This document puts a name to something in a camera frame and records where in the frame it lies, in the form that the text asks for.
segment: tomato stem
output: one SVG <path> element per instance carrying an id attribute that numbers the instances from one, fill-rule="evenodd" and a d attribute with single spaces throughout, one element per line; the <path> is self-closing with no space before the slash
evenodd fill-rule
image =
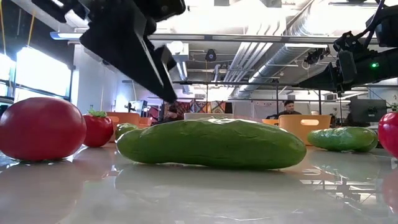
<path id="1" fill-rule="evenodd" d="M 105 111 L 95 111 L 93 108 L 88 110 L 88 113 L 90 115 L 93 115 L 93 116 L 96 116 L 96 117 L 100 117 L 100 118 L 105 118 L 106 117 L 106 112 Z"/>

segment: green cucumber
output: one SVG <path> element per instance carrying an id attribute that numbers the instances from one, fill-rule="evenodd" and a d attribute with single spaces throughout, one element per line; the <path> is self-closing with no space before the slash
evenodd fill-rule
<path id="1" fill-rule="evenodd" d="M 134 124 L 123 123 L 116 125 L 116 131 L 114 133 L 115 139 L 118 140 L 122 134 L 137 129 L 138 127 Z"/>
<path id="2" fill-rule="evenodd" d="M 375 136 L 376 133 L 367 128 L 343 127 L 312 131 L 307 139 L 313 146 L 329 151 L 363 152 L 372 149 Z"/>
<path id="3" fill-rule="evenodd" d="M 275 126 L 241 119 L 185 120 L 136 129 L 118 150 L 141 163 L 181 163 L 235 169 L 280 169 L 298 164 L 302 140 Z"/>

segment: glossy table surface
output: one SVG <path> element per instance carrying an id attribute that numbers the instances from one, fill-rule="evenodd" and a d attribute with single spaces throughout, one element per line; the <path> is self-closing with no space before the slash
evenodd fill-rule
<path id="1" fill-rule="evenodd" d="M 133 164 L 113 144 L 62 162 L 0 155 L 1 224 L 398 223 L 398 167 L 310 148 L 269 172 Z"/>

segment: green light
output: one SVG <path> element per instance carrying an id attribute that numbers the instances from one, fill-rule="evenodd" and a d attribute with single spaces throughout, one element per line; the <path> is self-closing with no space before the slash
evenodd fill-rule
<path id="1" fill-rule="evenodd" d="M 371 67 L 372 67 L 372 68 L 377 68 L 378 66 L 379 66 L 378 63 L 372 63 L 372 64 L 371 64 Z"/>

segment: monitor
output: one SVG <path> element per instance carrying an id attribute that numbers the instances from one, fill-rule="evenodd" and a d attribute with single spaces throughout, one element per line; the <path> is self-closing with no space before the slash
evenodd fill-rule
<path id="1" fill-rule="evenodd" d="M 379 122 L 387 113 L 385 100 L 351 100 L 349 105 L 354 122 Z"/>

